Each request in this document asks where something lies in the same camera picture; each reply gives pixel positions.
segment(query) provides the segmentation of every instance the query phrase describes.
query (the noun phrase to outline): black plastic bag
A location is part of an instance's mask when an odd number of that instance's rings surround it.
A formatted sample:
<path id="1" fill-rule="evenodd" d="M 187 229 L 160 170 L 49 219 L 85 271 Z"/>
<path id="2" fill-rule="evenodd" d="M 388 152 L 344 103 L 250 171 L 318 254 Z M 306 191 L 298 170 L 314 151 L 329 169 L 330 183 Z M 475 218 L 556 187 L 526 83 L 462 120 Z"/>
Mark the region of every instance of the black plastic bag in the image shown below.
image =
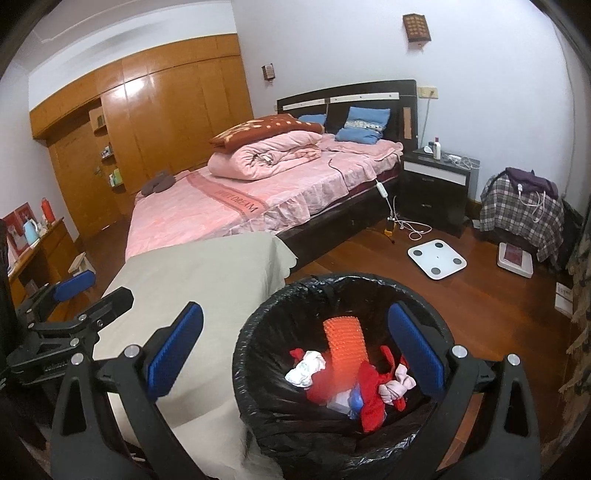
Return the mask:
<path id="1" fill-rule="evenodd" d="M 392 280 L 366 274 L 324 275 L 286 286 L 242 328 L 233 357 L 238 407 L 262 452 L 280 464 L 285 478 L 384 478 L 427 421 L 435 403 L 418 386 L 406 395 L 403 412 L 386 406 L 384 425 L 364 434 L 359 420 L 309 402 L 301 388 L 285 380 L 293 367 L 289 351 L 324 352 L 328 343 L 322 323 L 348 315 L 359 318 L 370 363 L 380 373 L 387 372 L 379 347 L 388 345 L 400 357 L 386 321 L 390 305 L 399 300 L 453 346 L 449 328 L 421 296 Z"/>

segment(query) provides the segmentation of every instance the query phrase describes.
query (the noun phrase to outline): nightstand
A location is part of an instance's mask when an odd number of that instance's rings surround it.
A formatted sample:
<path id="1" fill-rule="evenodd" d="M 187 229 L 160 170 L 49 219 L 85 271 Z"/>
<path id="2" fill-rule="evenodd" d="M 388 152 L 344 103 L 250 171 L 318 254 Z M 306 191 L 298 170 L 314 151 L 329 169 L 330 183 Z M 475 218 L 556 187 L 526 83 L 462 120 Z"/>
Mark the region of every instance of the nightstand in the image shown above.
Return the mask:
<path id="1" fill-rule="evenodd" d="M 460 236 L 468 192 L 476 191 L 478 170 L 467 170 L 444 161 L 443 153 L 441 157 L 442 160 L 435 160 L 422 150 L 402 157 L 397 207 L 408 220 Z"/>

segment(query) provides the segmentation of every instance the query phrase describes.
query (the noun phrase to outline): checkered fabric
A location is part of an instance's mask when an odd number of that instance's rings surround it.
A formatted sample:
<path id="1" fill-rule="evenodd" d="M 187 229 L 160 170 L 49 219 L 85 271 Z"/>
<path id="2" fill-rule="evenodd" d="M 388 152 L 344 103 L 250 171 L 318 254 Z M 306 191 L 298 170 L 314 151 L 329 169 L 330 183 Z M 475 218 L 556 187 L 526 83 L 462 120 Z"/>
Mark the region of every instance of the checkered fabric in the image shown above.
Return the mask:
<path id="1" fill-rule="evenodd" d="M 521 200 L 531 205 L 537 205 L 541 199 L 543 196 L 538 197 L 536 192 L 521 195 Z M 507 175 L 502 175 L 491 177 L 486 182 L 480 200 L 480 231 L 489 232 L 498 227 L 519 235 L 538 249 L 540 262 L 549 258 L 557 267 L 564 222 L 564 207 L 560 199 L 546 196 L 543 207 L 526 206 L 520 201 Z"/>

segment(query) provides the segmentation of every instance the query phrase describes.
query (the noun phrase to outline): blue gripper pad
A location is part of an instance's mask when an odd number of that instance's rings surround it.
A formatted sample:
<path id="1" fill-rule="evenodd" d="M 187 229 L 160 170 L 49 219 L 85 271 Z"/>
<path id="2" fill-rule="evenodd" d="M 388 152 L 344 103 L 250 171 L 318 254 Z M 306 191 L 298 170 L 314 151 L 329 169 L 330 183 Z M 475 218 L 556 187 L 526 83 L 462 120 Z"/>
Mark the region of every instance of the blue gripper pad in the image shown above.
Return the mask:
<path id="1" fill-rule="evenodd" d="M 394 303 L 388 311 L 390 335 L 406 358 L 421 391 L 436 401 L 445 397 L 445 370 L 406 305 Z"/>
<path id="2" fill-rule="evenodd" d="M 144 375 L 151 401 L 168 395 L 202 331 L 203 310 L 190 301 L 171 326 L 150 337 Z"/>
<path id="3" fill-rule="evenodd" d="M 91 270 L 86 270 L 69 280 L 63 281 L 56 285 L 56 290 L 53 293 L 55 301 L 63 302 L 73 299 L 79 293 L 91 288 L 96 282 L 96 275 Z"/>

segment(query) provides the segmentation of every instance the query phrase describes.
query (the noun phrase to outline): red picture frame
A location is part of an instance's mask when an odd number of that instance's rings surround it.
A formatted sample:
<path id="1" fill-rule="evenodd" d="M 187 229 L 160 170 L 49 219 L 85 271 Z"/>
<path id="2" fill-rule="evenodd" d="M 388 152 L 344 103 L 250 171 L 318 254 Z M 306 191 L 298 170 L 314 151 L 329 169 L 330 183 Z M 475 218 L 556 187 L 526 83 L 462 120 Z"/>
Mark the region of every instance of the red picture frame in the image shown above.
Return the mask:
<path id="1" fill-rule="evenodd" d="M 19 208 L 17 208 L 14 211 L 14 213 L 17 214 L 18 219 L 21 221 L 22 225 L 24 225 L 25 223 L 27 223 L 31 219 L 35 223 L 37 223 L 37 219 L 35 218 L 35 214 L 33 213 L 33 210 L 31 210 L 31 206 L 29 205 L 28 202 L 24 203 Z"/>
<path id="2" fill-rule="evenodd" d="M 22 227 L 20 217 L 16 212 L 9 213 L 4 217 L 8 229 L 7 238 L 12 250 L 17 257 L 20 257 L 23 252 L 29 247 L 27 238 L 25 237 L 25 230 Z"/>

